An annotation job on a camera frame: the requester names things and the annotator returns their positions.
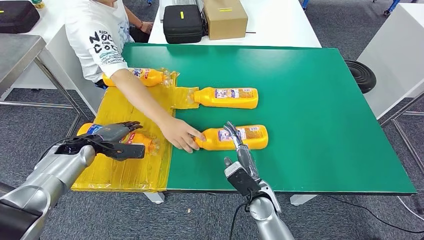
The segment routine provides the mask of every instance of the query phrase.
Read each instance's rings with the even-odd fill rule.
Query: floor
[[[158,7],[144,1],[124,0],[142,20],[152,21]],[[311,0],[306,15],[323,47],[336,47],[348,59],[356,59],[377,32],[389,0]],[[56,90],[15,89],[11,101],[66,103]],[[407,103],[405,99],[397,107]],[[424,111],[424,102],[414,107]],[[0,182],[21,184],[51,142],[65,136],[75,116],[73,110],[0,105]],[[423,118],[402,117],[400,122],[424,158]],[[424,175],[420,173],[394,126],[384,132],[418,190],[401,197],[416,213],[424,208]],[[326,196],[292,206],[289,195],[278,194],[280,215],[297,240],[420,240],[424,234],[403,232],[382,224],[361,208]],[[413,231],[424,223],[409,213],[395,196],[337,196],[365,206],[377,216]],[[227,239],[238,194],[167,193],[165,202],[154,204],[140,193],[70,191],[51,212],[41,239],[45,240],[221,240]],[[233,239],[258,239],[248,213],[239,212]]]

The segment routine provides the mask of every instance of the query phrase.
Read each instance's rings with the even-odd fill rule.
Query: green tabletop
[[[255,109],[200,106],[176,117],[203,131],[265,125],[253,150],[274,191],[411,194],[416,190],[335,48],[127,44],[130,67],[180,72],[178,86],[257,88]],[[235,151],[172,151],[167,189],[233,191],[224,157]]]

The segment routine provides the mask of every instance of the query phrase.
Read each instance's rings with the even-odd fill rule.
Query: wrapped bottle
[[[158,71],[152,68],[128,68],[146,87],[153,87],[158,84],[171,85],[171,77],[168,71]],[[103,82],[106,86],[116,87],[114,81],[103,73]]]
[[[236,129],[239,131],[243,143],[249,149],[264,149],[268,145],[268,132],[264,125],[238,126]],[[230,133],[223,128],[209,128],[203,134],[206,137],[206,141],[202,141],[197,137],[194,138],[200,148],[209,151],[236,149]]]
[[[208,107],[254,109],[258,105],[256,88],[213,88],[205,87],[195,91],[192,96],[195,103]]]
[[[79,136],[83,134],[95,134],[96,131],[102,127],[103,126],[100,124],[95,124],[91,122],[85,123],[79,128],[76,135]],[[146,137],[144,134],[142,134],[141,132],[132,131],[128,135],[126,135],[124,138],[122,138],[122,140],[120,140],[119,142],[122,144],[144,145],[146,154],[151,154],[151,155],[156,155],[159,149],[159,143],[157,139],[150,139]]]

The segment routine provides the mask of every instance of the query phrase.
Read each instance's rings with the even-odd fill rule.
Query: black round stool base
[[[344,60],[344,62],[349,68],[350,73],[352,74],[356,84],[363,94],[368,93],[376,86],[376,75],[369,67],[358,61]]]

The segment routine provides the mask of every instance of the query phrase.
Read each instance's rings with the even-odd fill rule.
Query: human hand
[[[153,22],[151,21],[142,21],[140,30],[145,32],[146,34],[150,34],[152,32]]]
[[[159,126],[165,138],[177,149],[184,149],[187,153],[193,153],[193,149],[199,150],[199,146],[193,140],[193,136],[206,141],[205,136],[188,125],[185,121],[171,117]]]

